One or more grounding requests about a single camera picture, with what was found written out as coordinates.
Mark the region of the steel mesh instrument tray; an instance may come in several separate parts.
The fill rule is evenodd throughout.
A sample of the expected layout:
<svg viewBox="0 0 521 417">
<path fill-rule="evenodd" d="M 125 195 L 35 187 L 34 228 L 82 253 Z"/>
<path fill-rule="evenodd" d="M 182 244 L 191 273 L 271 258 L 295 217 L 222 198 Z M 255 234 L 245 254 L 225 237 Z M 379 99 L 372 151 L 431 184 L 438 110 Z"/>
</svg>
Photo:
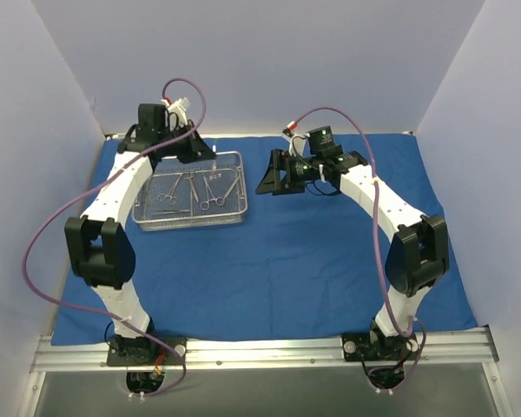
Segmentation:
<svg viewBox="0 0 521 417">
<path fill-rule="evenodd" d="M 190 164 L 163 159 L 139 191 L 131 216 L 152 232 L 239 223 L 247 209 L 241 154 L 227 151 Z"/>
</svg>

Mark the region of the steel hemostat clamp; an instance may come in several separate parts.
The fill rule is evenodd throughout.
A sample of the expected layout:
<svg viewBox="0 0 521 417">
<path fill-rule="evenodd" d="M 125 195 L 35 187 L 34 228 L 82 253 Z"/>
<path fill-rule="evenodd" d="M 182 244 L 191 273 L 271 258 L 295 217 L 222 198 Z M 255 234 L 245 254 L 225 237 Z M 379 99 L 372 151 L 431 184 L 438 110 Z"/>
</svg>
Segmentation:
<svg viewBox="0 0 521 417">
<path fill-rule="evenodd" d="M 223 206 L 224 202 L 225 202 L 224 198 L 217 197 L 214 195 L 214 191 L 211 189 L 210 183 L 206 176 L 203 176 L 203 183 L 204 183 L 204 188 L 205 188 L 205 192 L 206 192 L 206 198 L 204 201 L 202 201 L 200 203 L 201 210 L 207 211 L 207 210 L 210 210 L 210 208 L 213 206 L 218 206 L 218 207 Z"/>
</svg>

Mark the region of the steel surgical scissors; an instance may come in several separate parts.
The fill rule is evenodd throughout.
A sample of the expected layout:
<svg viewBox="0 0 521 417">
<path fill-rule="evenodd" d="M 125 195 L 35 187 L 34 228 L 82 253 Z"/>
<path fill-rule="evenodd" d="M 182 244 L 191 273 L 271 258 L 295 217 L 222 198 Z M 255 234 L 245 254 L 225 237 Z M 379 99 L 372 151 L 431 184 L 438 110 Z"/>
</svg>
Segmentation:
<svg viewBox="0 0 521 417">
<path fill-rule="evenodd" d="M 182 179 L 182 174 L 179 174 L 170 189 L 166 192 L 162 192 L 157 196 L 159 202 L 168 202 L 171 205 L 175 205 L 178 202 L 178 198 L 175 196 L 175 191 L 177 190 L 179 183 Z"/>
</svg>

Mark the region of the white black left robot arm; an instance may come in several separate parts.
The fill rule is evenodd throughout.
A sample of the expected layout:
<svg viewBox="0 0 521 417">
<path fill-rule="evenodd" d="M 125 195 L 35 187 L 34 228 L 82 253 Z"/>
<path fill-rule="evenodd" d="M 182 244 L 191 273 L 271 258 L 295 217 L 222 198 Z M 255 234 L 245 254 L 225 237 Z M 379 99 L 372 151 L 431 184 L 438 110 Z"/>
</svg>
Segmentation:
<svg viewBox="0 0 521 417">
<path fill-rule="evenodd" d="M 118 350 L 126 349 L 138 364 L 157 356 L 158 343 L 132 281 L 136 255 L 125 227 L 139 191 L 163 158 L 173 156 L 183 164 L 215 158 L 188 118 L 188 107 L 187 98 L 141 104 L 136 124 L 118 144 L 107 185 L 64 225 L 74 274 L 102 300 Z"/>
</svg>

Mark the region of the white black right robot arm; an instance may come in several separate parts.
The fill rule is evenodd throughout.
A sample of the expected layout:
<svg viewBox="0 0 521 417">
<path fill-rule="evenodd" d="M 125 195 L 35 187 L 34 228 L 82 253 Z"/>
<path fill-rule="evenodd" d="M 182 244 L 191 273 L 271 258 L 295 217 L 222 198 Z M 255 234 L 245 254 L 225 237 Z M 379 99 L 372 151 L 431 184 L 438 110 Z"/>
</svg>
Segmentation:
<svg viewBox="0 0 521 417">
<path fill-rule="evenodd" d="M 449 235 L 443 216 L 429 216 L 403 200 L 381 180 L 371 157 L 345 152 L 325 126 L 296 134 L 296 122 L 282 131 L 287 149 L 273 149 L 258 195 L 291 195 L 310 182 L 332 185 L 370 215 L 377 273 L 384 304 L 368 337 L 373 355 L 385 359 L 399 349 L 399 336 L 412 334 L 423 298 L 448 271 Z"/>
</svg>

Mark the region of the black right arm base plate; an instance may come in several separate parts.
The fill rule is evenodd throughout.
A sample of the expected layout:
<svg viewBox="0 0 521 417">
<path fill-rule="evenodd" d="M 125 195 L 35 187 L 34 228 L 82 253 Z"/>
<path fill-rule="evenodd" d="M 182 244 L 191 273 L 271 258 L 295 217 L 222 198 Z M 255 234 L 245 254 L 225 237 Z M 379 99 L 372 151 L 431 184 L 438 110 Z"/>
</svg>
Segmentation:
<svg viewBox="0 0 521 417">
<path fill-rule="evenodd" d="M 401 361 L 419 350 L 415 334 L 405 338 L 385 337 L 374 332 L 344 333 L 340 338 L 343 359 L 347 362 Z"/>
</svg>

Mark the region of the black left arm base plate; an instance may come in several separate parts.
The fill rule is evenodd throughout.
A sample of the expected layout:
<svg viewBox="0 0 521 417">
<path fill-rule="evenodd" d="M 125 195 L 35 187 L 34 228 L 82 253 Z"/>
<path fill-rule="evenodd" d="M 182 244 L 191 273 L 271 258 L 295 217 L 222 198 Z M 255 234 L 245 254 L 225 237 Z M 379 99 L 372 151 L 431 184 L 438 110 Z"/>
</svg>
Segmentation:
<svg viewBox="0 0 521 417">
<path fill-rule="evenodd" d="M 130 339 L 115 335 L 109 341 L 106 364 L 109 367 L 181 365 L 188 340 L 184 337 L 166 336 L 161 336 L 160 340 L 174 349 L 176 354 L 145 337 Z"/>
</svg>

